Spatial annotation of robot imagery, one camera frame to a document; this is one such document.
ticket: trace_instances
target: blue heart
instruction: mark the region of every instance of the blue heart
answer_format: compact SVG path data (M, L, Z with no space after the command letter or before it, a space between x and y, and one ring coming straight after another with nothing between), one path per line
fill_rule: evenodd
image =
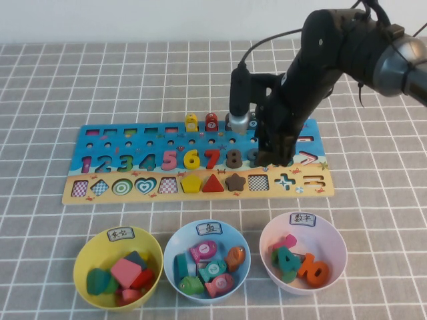
M157 181L154 178L140 178L135 182L135 187L139 191L142 192L142 194L146 195L151 190L154 189L155 185L157 184Z

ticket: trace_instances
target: red triangle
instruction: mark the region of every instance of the red triangle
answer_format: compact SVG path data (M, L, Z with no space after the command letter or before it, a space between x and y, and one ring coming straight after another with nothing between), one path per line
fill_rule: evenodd
M203 186L203 192L223 192L224 188L215 175L211 175Z

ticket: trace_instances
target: blue bowl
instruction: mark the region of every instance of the blue bowl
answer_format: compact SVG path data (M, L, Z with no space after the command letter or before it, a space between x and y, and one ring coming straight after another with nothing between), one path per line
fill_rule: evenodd
M185 253L188 273L190 276L195 276L196 264L189 253L189 249L195 247L198 243L209 240L215 241L218 245L217 253L209 261L224 259L232 247L242 246L246 250L245 262L240 265L237 271L230 273L234 278L234 287L229 293L213 299L207 294L206 290L201 295L186 295L178 289L179 281L175 278L174 274L175 256ZM226 300L245 281L251 265L251 253L248 242L231 225L218 220L199 220L188 223L175 232L166 245L163 262L167 280L169 280L176 291L197 303L214 304Z

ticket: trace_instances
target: white wall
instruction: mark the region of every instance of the white wall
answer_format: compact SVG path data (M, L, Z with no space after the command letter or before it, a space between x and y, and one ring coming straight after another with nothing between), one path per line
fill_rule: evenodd
M0 43L259 39L354 0L0 0ZM425 0L380 0L413 33Z

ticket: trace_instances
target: bowl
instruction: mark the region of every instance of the bowl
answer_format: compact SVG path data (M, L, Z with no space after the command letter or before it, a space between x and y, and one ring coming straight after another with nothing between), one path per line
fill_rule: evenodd
M183 293L178 289L179 280L175 279L174 274L175 256L185 253L189 276L196 275L196 264L190 255L189 249L196 247L198 243L204 241L215 241L218 246L216 254L209 261L224 259L232 247L242 246L246 250L245 261L237 271L230 273L234 278L232 290L225 295L215 298L211 298L206 290L201 295L187 295ZM245 238L237 229L222 221L207 219L188 223L172 235L165 248L164 269L167 280L169 280L172 287L181 295L203 305L219 303L230 297L245 281L250 265L251 253Z
M326 282L320 288L310 287L305 279L297 277L291 283L281 280L281 272L272 265L272 245L292 234L297 243L290 251L294 254L314 255L314 261L323 261L329 267ZM347 265L347 247L341 234L322 217L306 212L278 215L264 228L260 238L261 260L273 282L283 290L296 295L309 295L332 286Z
M154 285L142 298L129 305L118 307L115 304L114 294L90 295L87 293L86 277L90 270L93 268L110 270L117 260L132 251L148 254L147 267L155 274ZM77 292L89 304L100 309L120 312L131 311L147 302L159 283L162 271L163 252L153 235L137 227L116 227L99 233L85 244L77 256L73 278Z

